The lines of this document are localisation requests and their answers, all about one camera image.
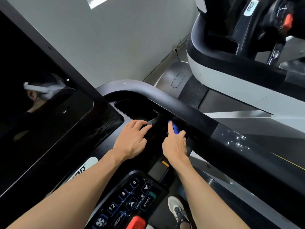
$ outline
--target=person's left hand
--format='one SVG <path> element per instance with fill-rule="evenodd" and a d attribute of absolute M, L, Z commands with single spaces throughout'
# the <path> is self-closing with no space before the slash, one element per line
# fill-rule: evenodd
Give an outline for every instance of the person's left hand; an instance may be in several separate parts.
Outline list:
<path fill-rule="evenodd" d="M 141 126 L 146 124 L 146 121 L 141 120 L 132 120 L 127 123 L 116 139 L 113 149 L 122 152 L 125 159 L 134 158 L 141 153 L 147 142 L 143 137 L 152 127 L 147 125 L 140 130 Z"/>

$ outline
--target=treadmill console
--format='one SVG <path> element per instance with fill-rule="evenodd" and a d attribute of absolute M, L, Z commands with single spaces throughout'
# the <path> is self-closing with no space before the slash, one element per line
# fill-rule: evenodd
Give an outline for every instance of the treadmill console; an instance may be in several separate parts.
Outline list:
<path fill-rule="evenodd" d="M 147 223 L 167 194 L 144 172 L 132 171 L 101 201 L 85 229 L 126 228 L 139 217 Z"/>

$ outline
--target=white wall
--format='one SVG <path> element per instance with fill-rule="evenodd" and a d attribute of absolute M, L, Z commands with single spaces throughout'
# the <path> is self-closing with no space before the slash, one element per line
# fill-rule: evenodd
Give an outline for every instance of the white wall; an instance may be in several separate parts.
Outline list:
<path fill-rule="evenodd" d="M 194 0 L 8 0 L 94 87 L 143 80 L 191 30 Z"/>

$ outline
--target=yellow stripe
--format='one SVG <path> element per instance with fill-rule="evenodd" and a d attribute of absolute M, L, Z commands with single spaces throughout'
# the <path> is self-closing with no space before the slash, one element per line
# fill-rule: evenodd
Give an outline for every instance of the yellow stripe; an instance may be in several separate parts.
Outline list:
<path fill-rule="evenodd" d="M 291 163 L 291 164 L 293 164 L 293 165 L 295 165 L 295 166 L 297 166 L 297 167 L 299 167 L 299 168 L 305 170 L 303 167 L 300 167 L 299 165 L 296 165 L 296 164 L 292 163 L 291 161 L 288 161 L 288 160 L 286 160 L 285 158 L 280 157 L 279 155 L 276 155 L 276 154 L 274 154 L 274 155 L 277 156 L 277 157 L 279 157 L 279 158 L 281 158 L 281 159 L 283 159 L 283 160 L 285 160 L 286 162 L 289 162 L 289 163 Z"/>
<path fill-rule="evenodd" d="M 162 162 L 164 165 L 166 165 L 167 167 L 169 167 L 169 164 L 167 164 L 165 161 Z"/>

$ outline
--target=orange button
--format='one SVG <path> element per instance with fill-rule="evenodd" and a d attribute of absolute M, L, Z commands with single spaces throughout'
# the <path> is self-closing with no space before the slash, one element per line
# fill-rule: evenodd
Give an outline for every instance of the orange button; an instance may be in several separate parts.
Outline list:
<path fill-rule="evenodd" d="M 292 22 L 293 22 L 292 14 L 287 14 L 284 20 L 283 28 L 290 30 L 292 27 Z"/>
<path fill-rule="evenodd" d="M 145 229 L 146 222 L 140 216 L 134 216 L 126 229 Z"/>

